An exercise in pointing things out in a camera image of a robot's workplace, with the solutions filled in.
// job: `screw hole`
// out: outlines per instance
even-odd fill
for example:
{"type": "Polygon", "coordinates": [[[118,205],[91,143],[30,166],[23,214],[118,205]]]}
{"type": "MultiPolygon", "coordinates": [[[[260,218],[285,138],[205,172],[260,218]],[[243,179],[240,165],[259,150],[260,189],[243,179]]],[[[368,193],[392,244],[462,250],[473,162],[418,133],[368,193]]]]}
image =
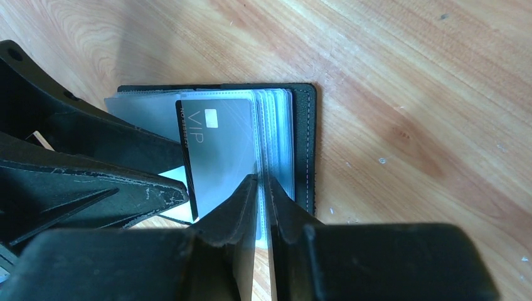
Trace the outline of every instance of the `screw hole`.
{"type": "Polygon", "coordinates": [[[16,51],[15,49],[9,48],[8,54],[12,59],[17,60],[17,61],[22,61],[23,59],[20,52],[16,51]]]}
{"type": "Polygon", "coordinates": [[[72,99],[72,100],[76,101],[76,102],[79,101],[79,98],[77,98],[76,96],[74,96],[74,94],[72,94],[71,91],[65,90],[65,91],[63,92],[63,95],[66,96],[66,97],[69,98],[69,99],[72,99]]]}

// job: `leather cover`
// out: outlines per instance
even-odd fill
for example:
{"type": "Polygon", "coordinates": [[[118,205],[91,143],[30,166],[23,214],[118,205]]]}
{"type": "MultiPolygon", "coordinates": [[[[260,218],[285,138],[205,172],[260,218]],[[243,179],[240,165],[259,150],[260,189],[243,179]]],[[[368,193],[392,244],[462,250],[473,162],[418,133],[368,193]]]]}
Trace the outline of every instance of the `leather cover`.
{"type": "Polygon", "coordinates": [[[315,215],[314,202],[316,160],[317,92],[310,83],[227,83],[221,85],[125,85],[118,92],[149,90],[253,90],[287,89],[292,92],[294,110],[295,202],[315,215]]]}

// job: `card holder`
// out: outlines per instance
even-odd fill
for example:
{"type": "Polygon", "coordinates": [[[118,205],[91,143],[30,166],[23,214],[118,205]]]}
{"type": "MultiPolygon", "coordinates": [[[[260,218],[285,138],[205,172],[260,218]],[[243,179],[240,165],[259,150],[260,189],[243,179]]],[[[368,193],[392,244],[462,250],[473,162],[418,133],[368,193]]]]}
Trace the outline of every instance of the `card holder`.
{"type": "Polygon", "coordinates": [[[221,85],[123,85],[118,92],[170,92],[171,90],[255,90],[286,89],[292,93],[294,135],[294,201],[315,215],[316,102],[317,92],[310,83],[229,83],[221,85]]]}

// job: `wooden tabletop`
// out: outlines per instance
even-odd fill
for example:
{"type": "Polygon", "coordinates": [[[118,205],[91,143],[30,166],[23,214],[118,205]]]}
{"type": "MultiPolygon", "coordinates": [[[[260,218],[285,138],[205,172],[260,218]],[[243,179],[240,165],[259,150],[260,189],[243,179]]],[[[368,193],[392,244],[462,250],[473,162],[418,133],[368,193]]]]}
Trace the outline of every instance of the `wooden tabletop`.
{"type": "Polygon", "coordinates": [[[0,17],[0,39],[100,108],[122,84],[314,83],[320,220],[457,224],[505,300],[532,298],[530,1],[26,0],[0,17]]]}

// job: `card chip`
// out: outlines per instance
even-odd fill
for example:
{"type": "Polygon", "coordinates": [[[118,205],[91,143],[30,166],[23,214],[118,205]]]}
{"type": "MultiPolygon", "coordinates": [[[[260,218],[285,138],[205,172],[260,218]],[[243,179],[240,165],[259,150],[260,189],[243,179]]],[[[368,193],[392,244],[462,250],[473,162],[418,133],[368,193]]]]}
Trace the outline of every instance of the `card chip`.
{"type": "Polygon", "coordinates": [[[210,129],[218,128],[218,114],[215,108],[205,109],[205,125],[210,129]]]}

